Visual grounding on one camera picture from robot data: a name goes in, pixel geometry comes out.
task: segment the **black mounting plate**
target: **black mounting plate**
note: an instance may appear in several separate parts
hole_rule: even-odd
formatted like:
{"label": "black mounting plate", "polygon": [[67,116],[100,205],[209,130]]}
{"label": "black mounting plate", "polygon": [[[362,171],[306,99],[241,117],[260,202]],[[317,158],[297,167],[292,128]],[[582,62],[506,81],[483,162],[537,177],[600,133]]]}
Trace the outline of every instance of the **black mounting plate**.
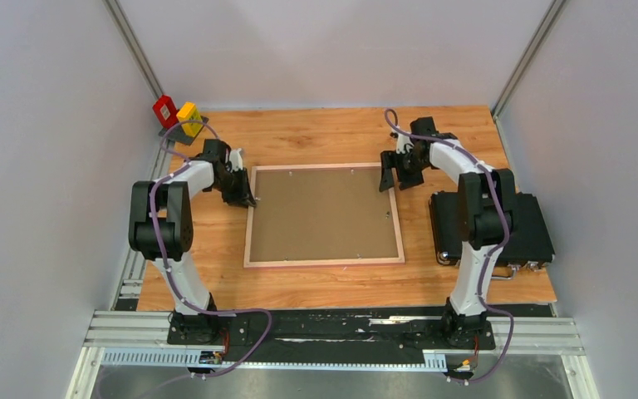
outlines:
{"label": "black mounting plate", "polygon": [[[424,349],[454,349],[441,334],[441,308],[360,308],[271,311],[272,329],[248,359],[252,362],[317,362],[421,364]],[[415,316],[404,323],[390,316]],[[224,357],[236,361],[261,337],[267,325],[263,313],[240,313],[219,317],[218,330],[230,333]],[[194,331],[169,330],[174,345],[222,345]],[[483,350],[495,348],[490,323],[478,337]],[[469,342],[463,349],[473,349]]]}

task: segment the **black strip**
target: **black strip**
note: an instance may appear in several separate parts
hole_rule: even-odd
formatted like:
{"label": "black strip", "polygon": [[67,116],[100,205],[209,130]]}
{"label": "black strip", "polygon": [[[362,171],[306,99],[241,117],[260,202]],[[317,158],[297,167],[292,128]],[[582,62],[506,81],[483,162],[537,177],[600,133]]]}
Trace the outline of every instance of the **black strip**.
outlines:
{"label": "black strip", "polygon": [[[547,305],[498,306],[516,317],[552,317]],[[422,349],[451,348],[440,334],[440,320],[414,320],[402,324],[374,324],[370,320],[390,316],[441,316],[444,307],[303,309],[271,311],[272,330],[248,359],[251,362],[321,362],[421,364]],[[230,334],[224,360],[237,361],[260,339],[267,325],[262,313],[218,318],[222,334]],[[171,344],[222,344],[218,337],[202,342],[194,331],[170,331]],[[495,348],[493,336],[482,334],[483,350]]]}
{"label": "black strip", "polygon": [[114,310],[131,311],[138,308],[138,298],[119,298],[114,305]]}

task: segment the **wooden table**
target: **wooden table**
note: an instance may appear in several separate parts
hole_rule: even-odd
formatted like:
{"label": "wooden table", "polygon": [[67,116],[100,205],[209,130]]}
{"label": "wooden table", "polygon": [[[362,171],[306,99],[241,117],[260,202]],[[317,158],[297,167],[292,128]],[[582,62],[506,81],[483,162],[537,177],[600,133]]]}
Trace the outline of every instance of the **wooden table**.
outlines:
{"label": "wooden table", "polygon": [[[405,107],[400,124],[433,116],[437,128],[453,132],[467,150],[495,168],[508,167],[498,132],[486,106]],[[245,149],[254,165],[380,161],[395,148],[381,108],[294,111],[208,112],[211,124],[232,148]],[[175,149],[201,151],[203,138]],[[170,170],[178,168],[179,159]],[[458,270],[436,263],[427,203],[436,190],[456,191],[443,172],[425,170],[425,183],[396,191],[406,264],[349,268],[244,269],[247,210],[227,206],[219,192],[192,201],[192,255],[202,281],[219,308],[332,308],[444,304]],[[493,281],[492,303],[556,301],[546,270],[521,271],[514,280]],[[145,272],[139,310],[169,310],[174,303],[158,270]]]}

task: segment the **black device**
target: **black device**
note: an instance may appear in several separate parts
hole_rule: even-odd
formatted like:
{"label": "black device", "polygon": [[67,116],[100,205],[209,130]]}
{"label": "black device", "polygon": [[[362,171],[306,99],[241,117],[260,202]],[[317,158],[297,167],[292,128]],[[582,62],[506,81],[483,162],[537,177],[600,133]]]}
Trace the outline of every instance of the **black device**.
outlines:
{"label": "black device", "polygon": [[[498,257],[498,264],[536,264],[543,267],[554,260],[555,253],[537,197],[517,193],[514,199],[518,209],[518,227],[511,233],[508,244]],[[440,191],[429,199],[434,249],[440,264],[455,265],[461,259],[458,208],[457,193]]]}

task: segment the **cable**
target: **cable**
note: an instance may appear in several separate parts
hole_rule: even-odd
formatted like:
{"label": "cable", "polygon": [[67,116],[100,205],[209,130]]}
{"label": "cable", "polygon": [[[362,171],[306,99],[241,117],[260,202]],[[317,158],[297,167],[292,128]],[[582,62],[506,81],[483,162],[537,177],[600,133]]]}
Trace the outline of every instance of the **cable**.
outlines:
{"label": "cable", "polygon": [[224,368],[223,370],[219,371],[219,372],[213,372],[213,373],[209,373],[209,374],[198,374],[199,377],[202,377],[203,379],[206,378],[210,378],[210,377],[221,377],[224,374],[228,374],[231,371],[233,371],[234,369],[236,369],[236,367],[238,367],[241,363],[245,362],[246,359],[248,359],[253,352],[255,352],[255,350],[258,348],[258,346],[261,344],[261,342],[263,342],[263,340],[265,339],[265,337],[268,335],[268,333],[270,332],[270,327],[272,326],[272,314],[266,310],[266,309],[261,309],[261,308],[250,308],[250,309],[243,309],[243,310],[228,310],[228,311],[220,311],[220,312],[215,312],[215,311],[210,311],[207,309],[202,309],[199,306],[195,305],[194,303],[191,303],[187,300],[187,298],[183,297],[181,292],[179,291],[177,284],[174,282],[174,276],[172,274],[172,268],[169,266],[169,260],[168,260],[168,256],[167,256],[167,248],[164,246],[164,241],[163,241],[163,236],[162,233],[160,232],[160,222],[158,221],[157,218],[157,206],[155,205],[155,194],[158,191],[158,188],[166,181],[173,179],[175,176],[179,175],[180,173],[184,172],[185,170],[187,170],[189,168],[189,162],[190,159],[187,155],[181,154],[177,151],[174,150],[170,150],[168,148],[166,148],[166,141],[167,138],[169,136],[169,134],[172,132],[172,130],[177,127],[177,126],[181,126],[183,124],[186,123],[200,123],[203,126],[205,126],[207,129],[209,129],[209,131],[211,131],[211,133],[214,135],[214,137],[216,137],[218,139],[218,134],[216,133],[216,131],[209,125],[207,124],[205,121],[199,121],[199,120],[189,120],[189,121],[181,121],[178,122],[174,125],[172,125],[172,127],[170,127],[162,136],[162,139],[160,140],[160,148],[172,155],[177,155],[182,157],[182,159],[184,160],[184,163],[182,164],[182,166],[177,169],[176,171],[172,172],[169,175],[166,175],[162,178],[160,178],[158,181],[155,182],[155,184],[153,185],[153,188],[150,190],[150,219],[153,222],[153,230],[155,231],[155,239],[158,242],[158,246],[160,249],[160,256],[162,258],[163,261],[163,265],[164,265],[164,270],[165,270],[165,275],[167,276],[167,280],[169,282],[169,286],[170,289],[172,290],[174,296],[184,305],[190,307],[191,309],[193,309],[195,312],[197,313],[201,313],[201,314],[206,314],[209,316],[235,316],[238,313],[264,313],[267,316],[267,326],[265,327],[265,331],[263,331],[263,334],[260,336],[260,338],[255,342],[255,344],[253,344],[253,346],[248,350],[248,352],[246,352],[245,355],[243,355],[240,359],[238,359],[234,364],[232,364],[229,367]]}
{"label": "cable", "polygon": [[[395,122],[390,120],[389,114],[392,114],[395,116]],[[449,148],[463,154],[466,158],[468,158],[471,162],[474,163],[475,167],[477,167],[482,172],[484,172],[485,179],[488,181],[488,189],[490,190],[490,196],[493,197],[495,210],[498,212],[498,218],[500,219],[500,224],[503,226],[503,241],[500,242],[500,244],[492,247],[485,254],[485,259],[483,260],[483,267],[480,269],[480,275],[478,276],[478,288],[477,288],[476,294],[478,296],[478,300],[480,301],[480,304],[483,305],[483,307],[486,308],[486,310],[489,310],[492,313],[502,314],[503,316],[506,316],[507,318],[509,318],[510,328],[508,331],[508,337],[505,340],[505,344],[503,345],[503,351],[500,353],[498,360],[495,362],[493,367],[490,368],[490,370],[488,370],[485,374],[483,374],[480,377],[471,378],[469,380],[461,380],[458,378],[454,378],[454,380],[462,382],[464,385],[485,381],[490,376],[492,376],[493,373],[495,373],[495,371],[497,371],[500,368],[500,365],[503,363],[503,359],[505,358],[505,355],[507,354],[508,349],[510,348],[510,342],[513,340],[513,334],[515,329],[515,318],[510,312],[493,308],[492,306],[488,305],[485,302],[485,298],[483,298],[483,281],[485,280],[485,271],[488,269],[488,264],[490,263],[490,259],[492,258],[493,254],[495,254],[495,252],[497,252],[502,247],[504,247],[510,240],[510,230],[508,228],[508,221],[505,219],[505,213],[503,212],[503,207],[500,205],[500,201],[498,200],[498,193],[495,191],[495,183],[493,182],[493,177],[490,175],[490,171],[488,170],[488,168],[486,168],[483,165],[483,163],[481,163],[475,156],[473,156],[473,154],[468,152],[465,148],[459,145],[456,145],[453,142],[438,139],[436,137],[413,135],[409,133],[408,131],[403,131],[402,129],[400,129],[399,126],[397,126],[397,112],[393,110],[392,108],[385,108],[385,112],[383,115],[385,117],[385,121],[390,126],[390,128],[392,128],[393,131],[401,135],[406,135],[407,137],[416,139],[416,140],[433,141],[434,143],[437,143],[440,145],[446,145]]]}

